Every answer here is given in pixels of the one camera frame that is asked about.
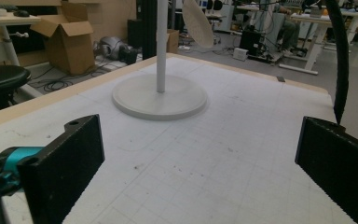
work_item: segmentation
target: shoe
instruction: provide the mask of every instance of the shoe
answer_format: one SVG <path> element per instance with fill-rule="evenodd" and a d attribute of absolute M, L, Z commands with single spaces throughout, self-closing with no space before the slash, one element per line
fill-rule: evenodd
<path fill-rule="evenodd" d="M 283 55 L 284 55 L 285 57 L 293 56 L 293 53 L 290 52 L 290 50 L 288 50 L 288 49 L 283 49 L 283 50 L 282 50 L 282 53 L 283 53 Z"/>

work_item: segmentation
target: white pole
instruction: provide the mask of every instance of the white pole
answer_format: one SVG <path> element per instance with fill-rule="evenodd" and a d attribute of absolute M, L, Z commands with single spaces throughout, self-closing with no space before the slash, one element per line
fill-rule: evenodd
<path fill-rule="evenodd" d="M 165 92 L 168 0 L 158 0 L 157 15 L 157 92 Z"/>

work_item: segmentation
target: computer mouse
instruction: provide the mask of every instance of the computer mouse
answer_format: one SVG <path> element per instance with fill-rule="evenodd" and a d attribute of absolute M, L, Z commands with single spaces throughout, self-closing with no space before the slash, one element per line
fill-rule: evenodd
<path fill-rule="evenodd" d="M 15 11 L 15 12 L 13 12 L 13 15 L 17 16 L 17 17 L 30 17 L 30 14 L 25 10 Z"/>

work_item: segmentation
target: keyboard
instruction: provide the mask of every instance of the keyboard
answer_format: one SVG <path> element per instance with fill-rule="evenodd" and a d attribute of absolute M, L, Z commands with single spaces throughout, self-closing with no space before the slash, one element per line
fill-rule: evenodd
<path fill-rule="evenodd" d="M 0 4 L 0 8 L 5 9 L 8 12 L 13 12 L 13 11 L 17 11 L 19 10 L 16 6 L 14 5 L 6 5 L 6 4 Z"/>

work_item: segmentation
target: cardboard box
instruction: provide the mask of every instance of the cardboard box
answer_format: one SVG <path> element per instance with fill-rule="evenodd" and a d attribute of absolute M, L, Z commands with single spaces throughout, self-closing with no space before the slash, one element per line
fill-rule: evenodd
<path fill-rule="evenodd" d="M 45 36 L 48 60 L 69 75 L 81 75 L 92 70 L 94 53 L 86 6 L 62 2 L 61 15 L 39 16 L 42 21 L 31 29 Z"/>
<path fill-rule="evenodd" d="M 178 53 L 179 47 L 179 31 L 168 29 L 167 30 L 167 52 Z"/>

